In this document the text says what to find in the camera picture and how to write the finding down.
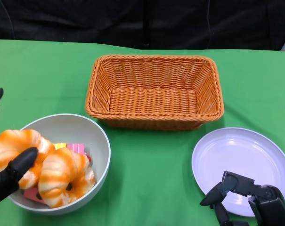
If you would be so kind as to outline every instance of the croissant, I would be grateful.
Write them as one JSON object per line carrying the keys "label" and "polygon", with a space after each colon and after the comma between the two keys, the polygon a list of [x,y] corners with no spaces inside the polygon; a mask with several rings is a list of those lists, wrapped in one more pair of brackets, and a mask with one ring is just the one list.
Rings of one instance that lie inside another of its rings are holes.
{"label": "croissant", "polygon": [[39,153],[33,167],[19,181],[21,189],[37,185],[43,161],[48,153],[54,151],[55,148],[50,141],[33,129],[6,130],[0,134],[0,171],[4,170],[11,160],[30,147],[36,147]]}
{"label": "croissant", "polygon": [[60,148],[43,163],[39,193],[51,208],[67,205],[85,195],[95,184],[87,156]]}

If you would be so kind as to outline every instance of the green table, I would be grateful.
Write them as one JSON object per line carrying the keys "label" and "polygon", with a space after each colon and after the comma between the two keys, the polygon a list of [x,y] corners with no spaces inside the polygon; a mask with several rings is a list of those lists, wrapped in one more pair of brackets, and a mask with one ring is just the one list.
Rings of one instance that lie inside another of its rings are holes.
{"label": "green table", "polygon": [[[107,179],[82,209],[48,217],[9,200],[0,203],[0,226],[218,225],[199,205],[203,194],[191,170],[197,141],[223,127],[243,127],[272,139],[285,152],[285,52],[251,50],[149,50],[97,44],[0,40],[0,133],[56,113],[87,116],[84,103],[93,62],[106,54],[204,55],[217,63],[224,117],[186,132],[112,129]],[[231,215],[233,219],[253,218]]]}

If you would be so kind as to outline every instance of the white bowl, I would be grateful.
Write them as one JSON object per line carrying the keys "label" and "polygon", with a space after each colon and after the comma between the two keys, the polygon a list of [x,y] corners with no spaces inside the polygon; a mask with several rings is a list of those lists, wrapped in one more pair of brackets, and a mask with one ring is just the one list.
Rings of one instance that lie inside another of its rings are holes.
{"label": "white bowl", "polygon": [[97,194],[105,181],[111,158],[109,140],[99,125],[81,115],[55,114],[38,119],[22,129],[34,129],[52,143],[85,144],[85,152],[93,160],[92,168],[96,177],[96,184],[82,198],[59,208],[50,209],[44,204],[31,201],[22,195],[21,190],[9,196],[14,204],[35,213],[60,215],[77,210]]}

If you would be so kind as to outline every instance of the black fabric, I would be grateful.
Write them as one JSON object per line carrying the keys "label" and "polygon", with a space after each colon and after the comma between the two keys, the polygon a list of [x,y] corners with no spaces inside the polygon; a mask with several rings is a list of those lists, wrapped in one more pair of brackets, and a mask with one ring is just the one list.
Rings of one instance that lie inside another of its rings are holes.
{"label": "black fabric", "polygon": [[[143,48],[143,0],[2,0],[18,40],[93,42]],[[208,0],[151,0],[150,48],[204,49]],[[285,0],[210,0],[209,48],[279,50]],[[0,4],[0,39],[12,39]]]}

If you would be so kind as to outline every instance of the plastic plate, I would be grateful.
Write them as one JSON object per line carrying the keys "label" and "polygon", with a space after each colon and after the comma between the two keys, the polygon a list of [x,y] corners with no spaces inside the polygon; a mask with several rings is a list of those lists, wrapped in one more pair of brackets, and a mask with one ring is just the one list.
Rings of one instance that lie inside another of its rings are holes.
{"label": "plastic plate", "polygon": [[[265,136],[242,128],[223,128],[205,135],[195,146],[192,169],[206,194],[222,180],[224,171],[252,178],[258,185],[273,185],[285,198],[285,154]],[[248,198],[229,192],[226,210],[254,217]]]}

